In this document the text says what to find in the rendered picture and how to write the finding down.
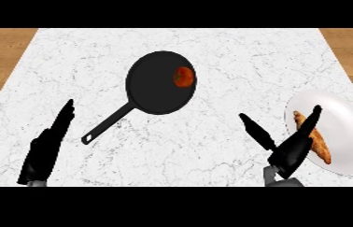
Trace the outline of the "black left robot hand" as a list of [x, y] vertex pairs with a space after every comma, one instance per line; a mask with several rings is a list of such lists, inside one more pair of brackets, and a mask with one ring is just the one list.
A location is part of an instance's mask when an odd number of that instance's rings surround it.
[[72, 100], [64, 105], [52, 127], [31, 141], [31, 149], [22, 164], [16, 183], [28, 185], [34, 181], [47, 182], [56, 163], [61, 142], [74, 118]]

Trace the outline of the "red tomato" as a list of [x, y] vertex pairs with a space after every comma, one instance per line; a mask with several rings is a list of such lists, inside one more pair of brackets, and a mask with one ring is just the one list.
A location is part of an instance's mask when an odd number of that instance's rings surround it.
[[179, 67], [174, 72], [174, 84], [179, 88], [188, 88], [195, 82], [194, 70], [189, 67]]

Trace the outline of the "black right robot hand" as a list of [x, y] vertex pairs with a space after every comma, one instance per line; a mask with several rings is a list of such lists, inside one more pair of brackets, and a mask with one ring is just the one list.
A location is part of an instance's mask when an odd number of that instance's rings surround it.
[[266, 150], [272, 150], [272, 155], [267, 158], [269, 165], [263, 168], [263, 179], [266, 184], [275, 181], [275, 176], [288, 179], [297, 171], [309, 154], [309, 150], [312, 149], [313, 139], [309, 136], [316, 127], [321, 114], [322, 107], [315, 106], [313, 112], [303, 122], [300, 130], [293, 133], [281, 145], [276, 146], [270, 134], [250, 117], [244, 113], [239, 113], [247, 134], [254, 138]]

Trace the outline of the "black frying pan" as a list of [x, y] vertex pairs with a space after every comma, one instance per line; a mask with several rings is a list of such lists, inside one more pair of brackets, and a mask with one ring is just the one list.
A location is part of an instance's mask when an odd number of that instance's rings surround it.
[[129, 102], [83, 135], [84, 145], [93, 142], [134, 108], [154, 115], [170, 114], [183, 108], [195, 94], [198, 77], [194, 77], [189, 87], [180, 88], [174, 83], [179, 67], [197, 72], [189, 60], [167, 50], [155, 51], [137, 59], [126, 78]]

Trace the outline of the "orange sweet potato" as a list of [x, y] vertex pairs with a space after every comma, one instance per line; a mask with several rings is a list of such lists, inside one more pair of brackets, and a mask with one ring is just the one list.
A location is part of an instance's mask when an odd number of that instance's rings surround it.
[[[294, 121], [297, 124], [297, 128], [301, 128], [301, 125], [306, 121], [306, 117], [303, 116], [303, 114], [298, 111], [294, 112]], [[324, 162], [326, 164], [331, 164], [329, 149], [328, 149], [328, 146], [326, 146], [324, 138], [322, 138], [322, 134], [318, 131], [318, 129], [313, 129], [309, 137], [313, 139], [312, 151], [318, 154], [318, 156], [324, 160]]]

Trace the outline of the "white plate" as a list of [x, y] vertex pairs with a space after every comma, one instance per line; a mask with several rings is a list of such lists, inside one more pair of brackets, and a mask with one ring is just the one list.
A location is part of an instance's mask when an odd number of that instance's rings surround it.
[[307, 159], [326, 171], [353, 176], [353, 104], [332, 92], [309, 90], [298, 92], [290, 99], [284, 110], [287, 133], [297, 132], [294, 112], [309, 117], [315, 105], [322, 107], [316, 124], [318, 131], [331, 153], [331, 164], [310, 151]]

